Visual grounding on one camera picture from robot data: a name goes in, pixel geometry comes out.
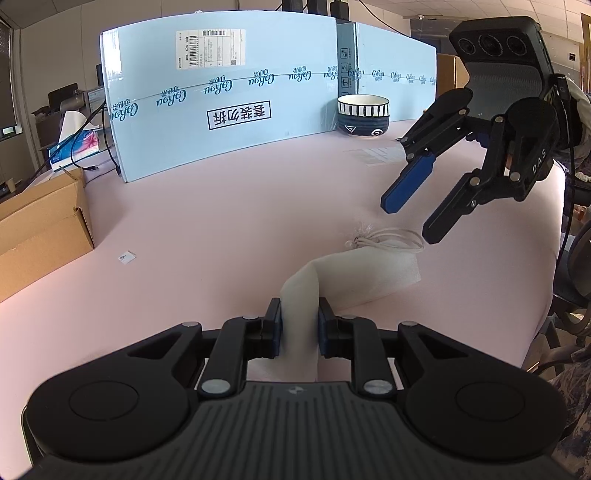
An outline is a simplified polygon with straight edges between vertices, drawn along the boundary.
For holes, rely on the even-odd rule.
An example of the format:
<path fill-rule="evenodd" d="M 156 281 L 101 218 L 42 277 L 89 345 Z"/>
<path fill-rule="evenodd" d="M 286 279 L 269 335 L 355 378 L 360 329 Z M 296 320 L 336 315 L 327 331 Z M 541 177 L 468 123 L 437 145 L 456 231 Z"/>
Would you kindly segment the person right forearm sleeve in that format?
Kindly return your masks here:
<path fill-rule="evenodd" d="M 562 162 L 570 164 L 570 149 L 574 154 L 574 170 L 585 168 L 590 162 L 590 96 L 570 78 L 566 79 L 569 89 L 569 102 L 566 107 L 566 120 L 560 124 L 561 133 L 568 132 L 569 141 L 561 139 L 557 155 Z"/>

